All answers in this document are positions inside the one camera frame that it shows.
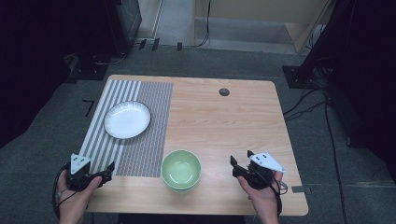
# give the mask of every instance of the human hand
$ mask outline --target human hand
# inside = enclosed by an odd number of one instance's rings
[[[102,177],[97,176],[94,178],[90,185],[82,192],[75,192],[68,190],[66,186],[67,171],[63,170],[58,180],[58,190],[62,193],[59,202],[60,210],[60,224],[64,223],[82,223],[84,220],[84,213],[87,209],[88,202],[90,201],[93,192],[98,188],[102,182]]]
[[[274,181],[272,186],[277,192],[280,191],[278,183],[282,180],[282,176],[282,173],[274,172],[274,179],[277,183]],[[252,201],[253,207],[262,223],[278,223],[277,201],[273,190],[270,187],[265,189],[254,189],[248,184],[244,177],[238,176],[237,179],[242,189],[247,193],[248,198]]]

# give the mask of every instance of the placemat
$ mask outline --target placemat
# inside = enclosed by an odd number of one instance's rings
[[[93,174],[114,161],[113,175],[160,176],[172,89],[173,84],[165,82],[114,79],[107,82],[79,152],[80,156],[91,158]],[[106,132],[104,120],[109,109],[125,101],[145,104],[151,121],[138,136],[116,139]]]

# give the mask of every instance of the gray floor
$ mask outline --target gray floor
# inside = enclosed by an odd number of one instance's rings
[[[282,50],[273,53],[226,49],[185,48],[179,52],[162,46],[155,51],[149,47],[133,49],[121,63],[109,66],[106,76],[129,74],[271,80],[276,84],[283,111],[298,101],[302,90],[288,87],[281,66],[300,65],[304,55]],[[0,149],[0,223],[57,222],[50,205],[53,179],[57,170],[69,160],[70,154],[79,152],[90,125],[92,112],[85,117],[90,105],[82,101],[94,100],[97,103],[105,83],[106,79],[63,84],[37,115],[30,129]],[[304,99],[296,111],[323,99],[323,94],[316,91]],[[347,136],[336,112],[331,106],[328,112],[348,223],[393,223],[396,220],[396,187],[384,162],[364,147],[347,147]],[[281,217],[280,222],[343,223],[324,106],[286,124],[309,213],[304,217]],[[87,215],[85,223],[90,222],[90,215]],[[116,214],[94,215],[94,223],[116,222]],[[255,217],[246,217],[246,222],[260,223]]]

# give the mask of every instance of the bowl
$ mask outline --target bowl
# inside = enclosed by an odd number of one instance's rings
[[[201,176],[201,163],[188,150],[176,150],[163,159],[161,175],[165,184],[176,192],[190,191]]]

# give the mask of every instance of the table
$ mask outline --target table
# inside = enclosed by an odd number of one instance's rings
[[[194,2],[192,19],[206,17],[209,0]],[[301,53],[317,25],[330,18],[334,4],[334,0],[211,0],[210,17],[285,22],[296,51]]]
[[[282,196],[282,216],[307,214],[304,193],[292,190],[302,183],[274,83],[113,75],[106,85],[112,80],[172,83],[163,158],[187,149],[200,159],[202,176],[192,191],[176,193],[160,177],[113,175],[93,194],[89,212],[254,215],[230,164],[233,155],[238,164],[248,165],[247,150],[252,150],[268,151],[286,169],[283,180],[289,192]],[[219,94],[223,88],[230,91],[228,96]]]

